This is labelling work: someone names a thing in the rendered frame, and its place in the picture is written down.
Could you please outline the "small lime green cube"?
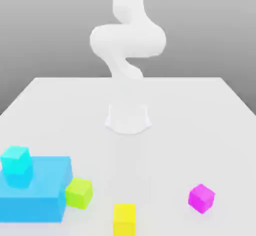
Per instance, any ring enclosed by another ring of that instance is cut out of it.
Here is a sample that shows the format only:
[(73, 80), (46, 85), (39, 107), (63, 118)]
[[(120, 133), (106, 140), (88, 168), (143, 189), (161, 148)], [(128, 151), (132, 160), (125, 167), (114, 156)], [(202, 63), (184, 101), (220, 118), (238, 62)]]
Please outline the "small lime green cube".
[(92, 181), (74, 177), (65, 190), (66, 205), (85, 210), (93, 197)]

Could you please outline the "small yellow cube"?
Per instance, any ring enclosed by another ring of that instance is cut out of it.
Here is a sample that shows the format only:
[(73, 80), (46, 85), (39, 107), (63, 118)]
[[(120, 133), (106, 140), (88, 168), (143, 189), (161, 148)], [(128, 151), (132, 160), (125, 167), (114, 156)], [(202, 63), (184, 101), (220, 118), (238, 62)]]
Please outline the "small yellow cube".
[(113, 236), (135, 236), (135, 204), (115, 204), (113, 211)]

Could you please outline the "small magenta cube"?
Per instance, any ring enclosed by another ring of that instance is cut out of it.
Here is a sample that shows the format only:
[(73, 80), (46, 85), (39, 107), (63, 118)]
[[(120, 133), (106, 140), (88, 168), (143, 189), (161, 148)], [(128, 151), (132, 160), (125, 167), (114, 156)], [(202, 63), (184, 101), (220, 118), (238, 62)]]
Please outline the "small magenta cube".
[(194, 187), (188, 196), (188, 204), (196, 211), (204, 214), (214, 203), (215, 193), (203, 184)]

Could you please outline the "small cyan cube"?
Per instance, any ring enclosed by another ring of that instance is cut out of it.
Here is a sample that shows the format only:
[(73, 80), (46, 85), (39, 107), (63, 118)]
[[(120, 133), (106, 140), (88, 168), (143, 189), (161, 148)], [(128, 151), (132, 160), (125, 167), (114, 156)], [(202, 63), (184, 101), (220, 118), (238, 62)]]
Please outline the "small cyan cube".
[(33, 161), (29, 148), (9, 146), (0, 157), (3, 177), (14, 188), (27, 188), (33, 178)]

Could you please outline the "large blue box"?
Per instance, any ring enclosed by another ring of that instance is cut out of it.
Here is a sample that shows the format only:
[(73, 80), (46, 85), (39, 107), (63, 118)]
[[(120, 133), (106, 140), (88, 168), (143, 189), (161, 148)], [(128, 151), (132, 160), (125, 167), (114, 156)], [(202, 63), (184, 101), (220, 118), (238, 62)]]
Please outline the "large blue box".
[(68, 156), (33, 156), (26, 179), (0, 170), (0, 223), (60, 223), (73, 179)]

